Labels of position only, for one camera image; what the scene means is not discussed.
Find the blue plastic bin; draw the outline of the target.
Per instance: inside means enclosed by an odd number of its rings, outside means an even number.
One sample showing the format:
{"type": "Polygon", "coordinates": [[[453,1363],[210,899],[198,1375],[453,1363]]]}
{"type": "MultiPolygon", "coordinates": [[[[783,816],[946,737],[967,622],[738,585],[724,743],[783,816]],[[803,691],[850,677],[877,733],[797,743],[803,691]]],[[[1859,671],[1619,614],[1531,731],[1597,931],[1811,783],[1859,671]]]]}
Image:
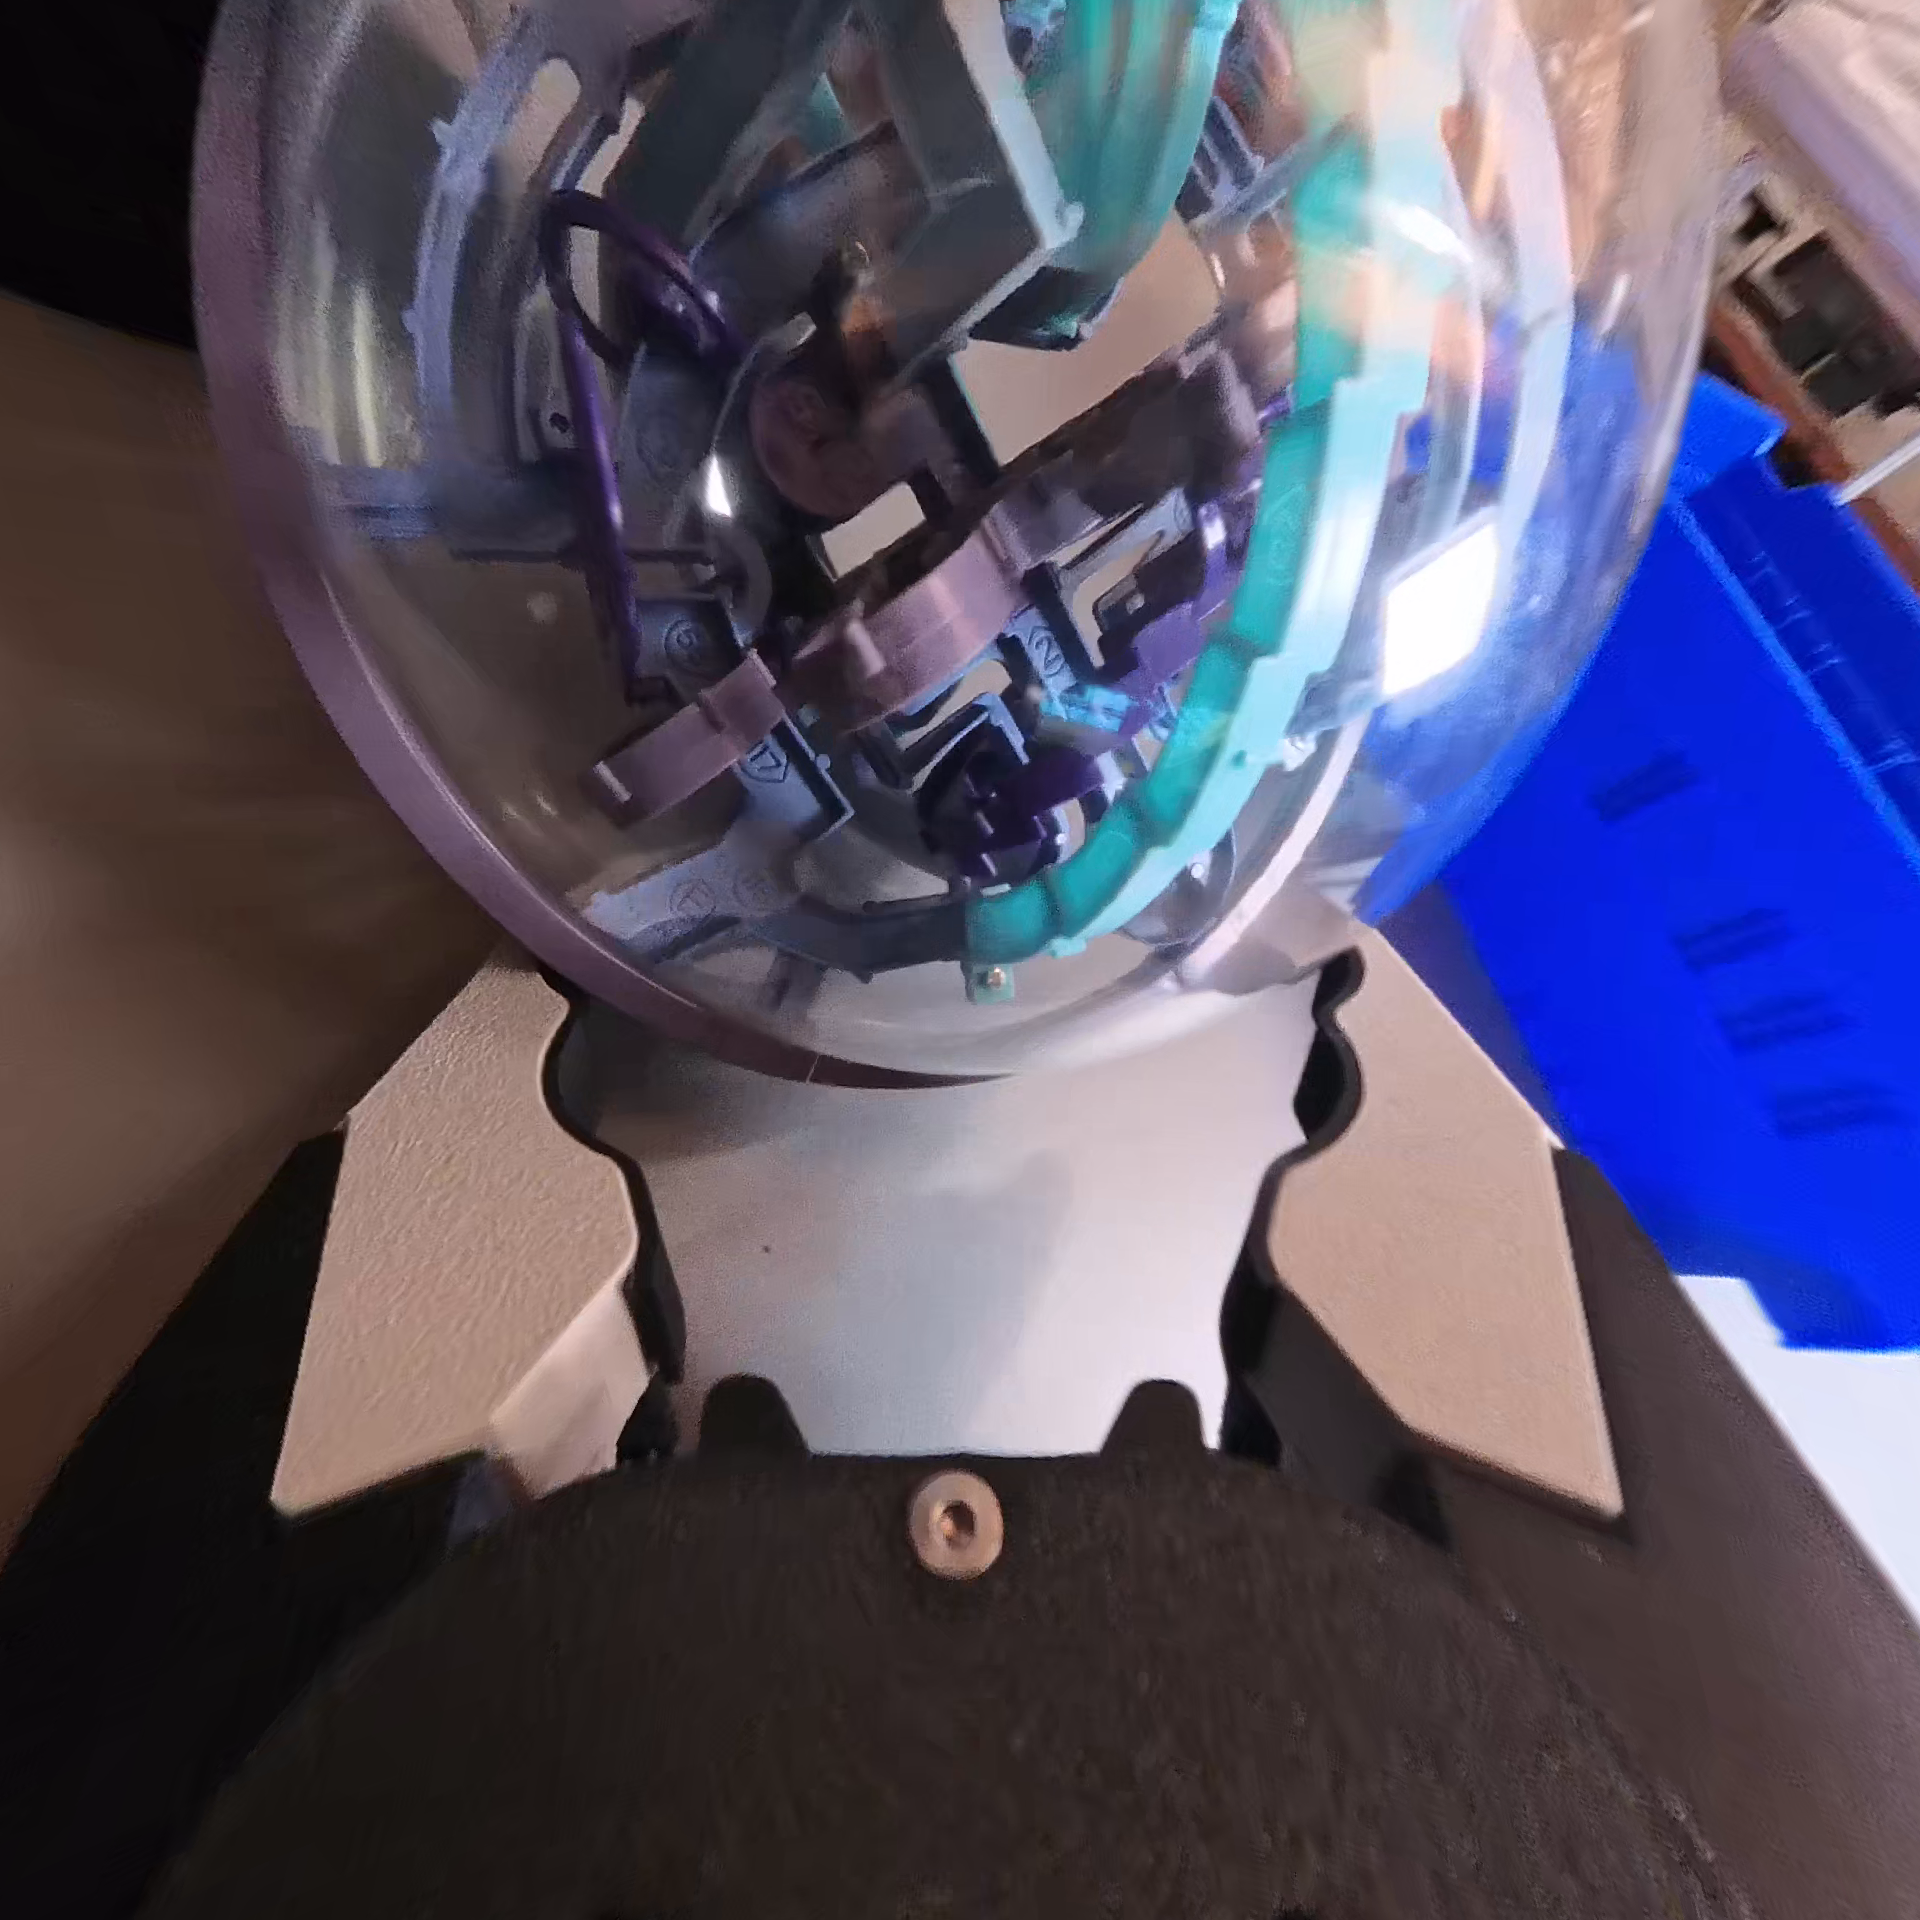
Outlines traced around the blue plastic bin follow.
{"type": "Polygon", "coordinates": [[[1553,726],[1444,866],[1573,1150],[1794,1345],[1918,1339],[1916,590],[1700,374],[1553,726]]]}

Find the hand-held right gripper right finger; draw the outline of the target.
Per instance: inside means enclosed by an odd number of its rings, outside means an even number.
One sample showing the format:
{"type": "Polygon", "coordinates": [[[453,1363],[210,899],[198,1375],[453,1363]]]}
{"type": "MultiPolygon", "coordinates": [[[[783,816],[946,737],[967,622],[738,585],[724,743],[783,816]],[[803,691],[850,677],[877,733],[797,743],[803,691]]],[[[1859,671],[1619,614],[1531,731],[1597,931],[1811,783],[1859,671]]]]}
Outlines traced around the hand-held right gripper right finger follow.
{"type": "Polygon", "coordinates": [[[1354,1503],[1442,1469],[1620,1520],[1561,1142],[1378,935],[1311,984],[1293,1114],[1226,1295],[1226,1449],[1354,1503]]]}

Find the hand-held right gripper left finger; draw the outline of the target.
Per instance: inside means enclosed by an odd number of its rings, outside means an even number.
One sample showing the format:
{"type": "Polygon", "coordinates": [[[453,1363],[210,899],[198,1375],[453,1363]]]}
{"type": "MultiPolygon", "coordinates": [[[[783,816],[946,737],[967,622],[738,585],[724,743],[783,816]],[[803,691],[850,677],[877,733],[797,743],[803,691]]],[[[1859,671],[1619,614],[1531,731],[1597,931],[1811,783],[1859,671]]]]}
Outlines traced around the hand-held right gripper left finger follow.
{"type": "Polygon", "coordinates": [[[343,1128],[273,1475],[309,1518],[476,1459],[534,1502],[618,1464],[682,1377],[682,1291],[637,1166],[561,1099],[583,1005],[495,952],[343,1128]]]}

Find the clear plastic maze ball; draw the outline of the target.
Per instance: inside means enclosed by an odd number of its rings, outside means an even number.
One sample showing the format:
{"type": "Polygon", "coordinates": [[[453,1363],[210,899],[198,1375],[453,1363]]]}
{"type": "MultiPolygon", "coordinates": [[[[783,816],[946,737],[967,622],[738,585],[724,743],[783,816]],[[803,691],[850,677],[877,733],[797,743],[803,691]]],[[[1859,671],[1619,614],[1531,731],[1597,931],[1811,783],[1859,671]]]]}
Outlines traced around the clear plastic maze ball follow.
{"type": "Polygon", "coordinates": [[[1311,971],[1647,544],[1714,3],[219,3],[194,275],[309,686],[579,989],[974,1083],[1311,971]]]}

